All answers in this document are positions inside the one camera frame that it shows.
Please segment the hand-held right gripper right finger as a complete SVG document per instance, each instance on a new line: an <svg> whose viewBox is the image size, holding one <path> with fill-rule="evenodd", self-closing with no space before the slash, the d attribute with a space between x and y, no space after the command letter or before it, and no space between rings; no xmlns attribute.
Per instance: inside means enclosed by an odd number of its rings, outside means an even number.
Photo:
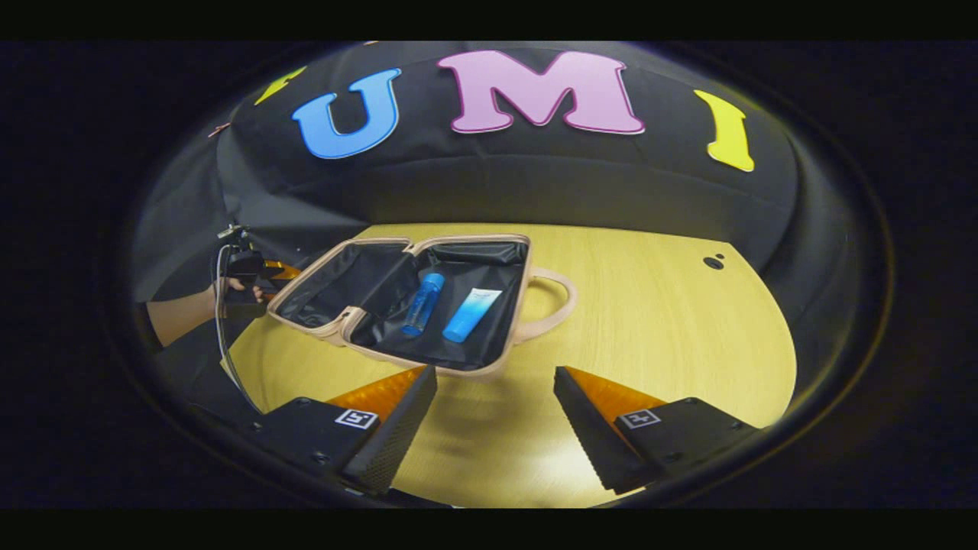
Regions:
<svg viewBox="0 0 978 550"><path fill-rule="evenodd" d="M761 434L702 398L667 403L569 366L556 367L553 393L602 487L618 495L698 474Z"/></svg>

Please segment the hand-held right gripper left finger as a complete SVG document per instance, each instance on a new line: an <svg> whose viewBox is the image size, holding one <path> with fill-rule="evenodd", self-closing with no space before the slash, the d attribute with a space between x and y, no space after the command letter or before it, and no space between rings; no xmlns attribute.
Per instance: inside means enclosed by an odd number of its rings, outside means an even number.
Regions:
<svg viewBox="0 0 978 550"><path fill-rule="evenodd" d="M415 367L331 400L293 398L242 424L252 445L311 480L387 494L438 389Z"/></svg>

